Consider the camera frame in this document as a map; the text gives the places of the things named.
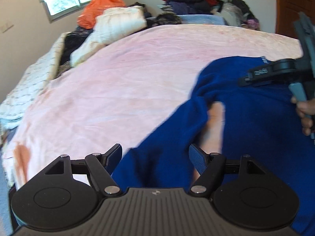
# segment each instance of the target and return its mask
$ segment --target metal bolt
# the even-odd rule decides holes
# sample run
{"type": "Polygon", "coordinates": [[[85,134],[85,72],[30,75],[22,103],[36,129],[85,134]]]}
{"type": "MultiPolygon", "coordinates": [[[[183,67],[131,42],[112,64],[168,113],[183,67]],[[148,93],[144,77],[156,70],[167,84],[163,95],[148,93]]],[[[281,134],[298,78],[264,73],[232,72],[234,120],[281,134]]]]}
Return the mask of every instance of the metal bolt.
{"type": "Polygon", "coordinates": [[[195,194],[202,194],[207,190],[207,188],[202,185],[195,185],[192,188],[190,188],[190,190],[195,194]]]}
{"type": "Polygon", "coordinates": [[[111,186],[107,186],[105,189],[104,189],[105,193],[107,194],[116,194],[120,191],[120,188],[118,186],[115,186],[115,185],[111,185],[111,186]]]}

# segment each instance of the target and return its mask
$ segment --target wooden door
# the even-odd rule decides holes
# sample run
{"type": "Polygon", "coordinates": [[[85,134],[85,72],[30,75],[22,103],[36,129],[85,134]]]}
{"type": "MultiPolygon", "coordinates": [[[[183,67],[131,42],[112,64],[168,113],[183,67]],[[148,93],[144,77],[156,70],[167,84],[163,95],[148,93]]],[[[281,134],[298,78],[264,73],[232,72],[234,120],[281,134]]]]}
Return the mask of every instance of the wooden door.
{"type": "Polygon", "coordinates": [[[296,38],[293,22],[299,19],[300,11],[315,24],[315,0],[277,0],[276,33],[296,38]]]}

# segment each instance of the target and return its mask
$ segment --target blue sweatshirt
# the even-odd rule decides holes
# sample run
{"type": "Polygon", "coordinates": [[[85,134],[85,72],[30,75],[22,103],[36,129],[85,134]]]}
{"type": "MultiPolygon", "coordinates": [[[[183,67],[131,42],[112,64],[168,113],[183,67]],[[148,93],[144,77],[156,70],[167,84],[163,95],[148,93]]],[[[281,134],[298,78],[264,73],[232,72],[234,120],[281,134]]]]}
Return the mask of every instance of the blue sweatshirt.
{"type": "Polygon", "coordinates": [[[298,195],[300,209],[292,227],[315,235],[315,148],[302,134],[286,85],[239,87],[248,69],[262,58],[227,57],[210,63],[199,75],[190,99],[137,148],[130,149],[113,173],[127,187],[183,187],[192,183],[188,147],[207,120],[208,105],[225,105],[222,153],[228,159],[250,154],[298,195]]]}

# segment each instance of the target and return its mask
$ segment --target pink blanket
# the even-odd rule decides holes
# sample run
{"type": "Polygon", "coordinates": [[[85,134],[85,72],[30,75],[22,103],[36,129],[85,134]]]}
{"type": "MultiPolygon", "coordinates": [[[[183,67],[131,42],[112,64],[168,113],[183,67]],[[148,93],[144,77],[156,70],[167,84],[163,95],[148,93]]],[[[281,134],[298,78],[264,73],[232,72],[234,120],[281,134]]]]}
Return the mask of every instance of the pink blanket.
{"type": "Polygon", "coordinates": [[[137,146],[188,98],[200,70],[226,56],[278,60],[301,50],[295,39],[214,25],[166,25],[117,41],[51,81],[26,111],[3,154],[14,157],[17,187],[60,154],[137,146]]]}

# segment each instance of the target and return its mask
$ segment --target finger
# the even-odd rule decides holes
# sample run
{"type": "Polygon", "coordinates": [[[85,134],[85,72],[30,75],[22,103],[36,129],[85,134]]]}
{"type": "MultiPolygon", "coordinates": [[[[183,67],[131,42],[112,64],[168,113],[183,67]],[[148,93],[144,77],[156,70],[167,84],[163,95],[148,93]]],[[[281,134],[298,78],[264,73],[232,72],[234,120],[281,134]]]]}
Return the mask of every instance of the finger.
{"type": "Polygon", "coordinates": [[[311,118],[302,118],[301,119],[303,128],[311,128],[313,126],[313,120],[311,118]]]}
{"type": "Polygon", "coordinates": [[[311,129],[303,128],[303,134],[309,136],[311,134],[311,129]]]}
{"type": "Polygon", "coordinates": [[[296,103],[297,103],[296,97],[292,97],[292,98],[291,98],[291,103],[292,103],[292,104],[296,104],[296,103]]]}
{"type": "Polygon", "coordinates": [[[296,113],[300,118],[304,118],[305,117],[305,113],[301,112],[300,109],[296,108],[296,113]]]}
{"type": "Polygon", "coordinates": [[[309,100],[307,102],[298,102],[297,107],[308,115],[315,114],[315,99],[309,100]]]}

